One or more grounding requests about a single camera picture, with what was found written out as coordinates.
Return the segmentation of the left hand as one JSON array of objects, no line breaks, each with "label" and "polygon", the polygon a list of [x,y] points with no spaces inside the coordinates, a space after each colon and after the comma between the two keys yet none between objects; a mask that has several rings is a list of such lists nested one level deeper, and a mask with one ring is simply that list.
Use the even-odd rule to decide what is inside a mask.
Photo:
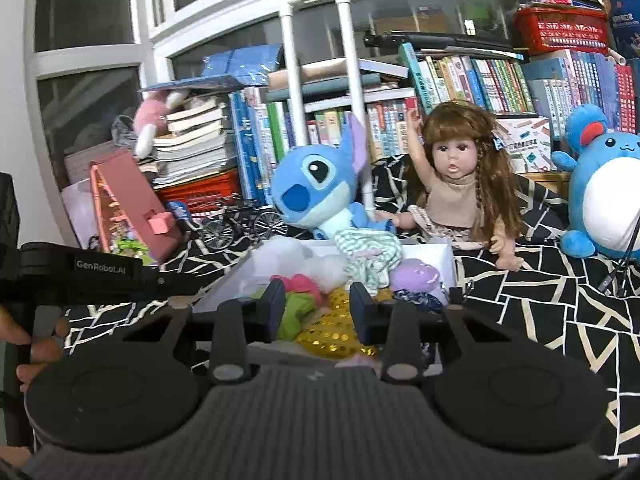
[{"label": "left hand", "polygon": [[70,323],[61,316],[55,324],[54,335],[42,339],[32,339],[17,324],[5,307],[1,307],[1,339],[9,344],[29,348],[29,362],[16,368],[16,377],[20,381],[20,390],[25,393],[34,378],[49,364],[63,356],[62,344],[70,333]]}]

